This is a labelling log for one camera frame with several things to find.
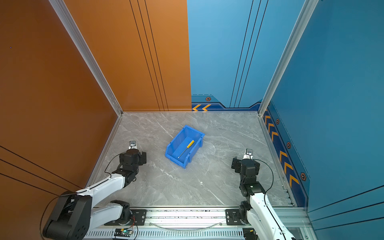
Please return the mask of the yellow handled screwdriver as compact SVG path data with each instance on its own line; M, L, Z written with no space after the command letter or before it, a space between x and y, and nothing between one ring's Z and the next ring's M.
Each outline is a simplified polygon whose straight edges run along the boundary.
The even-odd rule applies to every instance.
M178 156L178 159L194 144L194 140L192 140L187 147L183 150L183 152Z

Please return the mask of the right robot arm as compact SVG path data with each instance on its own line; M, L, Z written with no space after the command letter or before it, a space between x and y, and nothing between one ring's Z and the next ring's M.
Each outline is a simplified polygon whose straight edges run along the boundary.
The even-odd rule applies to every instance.
M245 238L255 240L294 240L295 236L286 228L273 209L265 190L257 180L261 160L253 160L245 155L239 160L233 158L231 168L240 174L240 191L245 201L239 206L238 218L254 230L245 233Z

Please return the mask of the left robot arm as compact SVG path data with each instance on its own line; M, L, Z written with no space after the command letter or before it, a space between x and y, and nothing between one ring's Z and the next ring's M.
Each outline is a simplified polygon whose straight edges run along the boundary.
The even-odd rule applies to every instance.
M132 148L119 154L119 165L110 175L88 188L64 192L45 224L39 227L41 237L51 240L82 240L89 230L109 222L120 226L134 227L136 218L130 204L114 200L97 205L111 194L136 181L139 167L146 164L146 152Z

